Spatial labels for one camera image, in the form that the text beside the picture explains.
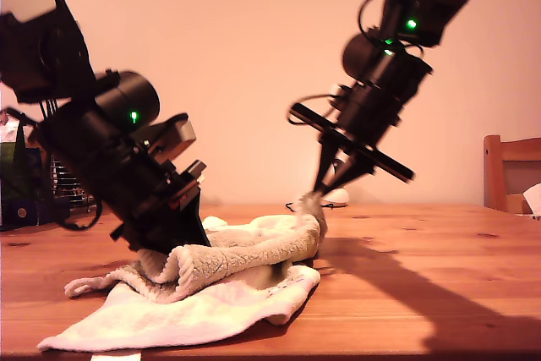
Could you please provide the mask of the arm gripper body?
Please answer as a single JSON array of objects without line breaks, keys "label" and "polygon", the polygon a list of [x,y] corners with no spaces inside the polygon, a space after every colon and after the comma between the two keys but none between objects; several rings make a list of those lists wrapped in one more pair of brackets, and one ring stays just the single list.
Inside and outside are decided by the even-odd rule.
[{"label": "arm gripper body", "polygon": [[171,250],[175,213],[171,202],[179,200],[191,189],[199,189],[198,178],[205,169],[202,161],[194,161],[179,173],[172,164],[193,136],[186,140],[166,135],[157,137],[130,134],[100,134],[92,140],[92,191],[105,201],[121,219],[122,225],[112,238],[123,238],[129,246],[129,212],[168,209],[165,247]]},{"label": "arm gripper body", "polygon": [[377,79],[366,85],[351,88],[346,105],[335,123],[309,109],[301,102],[294,103],[289,113],[302,124],[320,131],[320,139],[339,145],[348,158],[370,159],[374,169],[379,167],[407,183],[414,172],[400,162],[382,153],[377,144],[390,126],[400,121],[403,106],[415,96],[424,77],[432,73],[425,62],[390,63]]}]

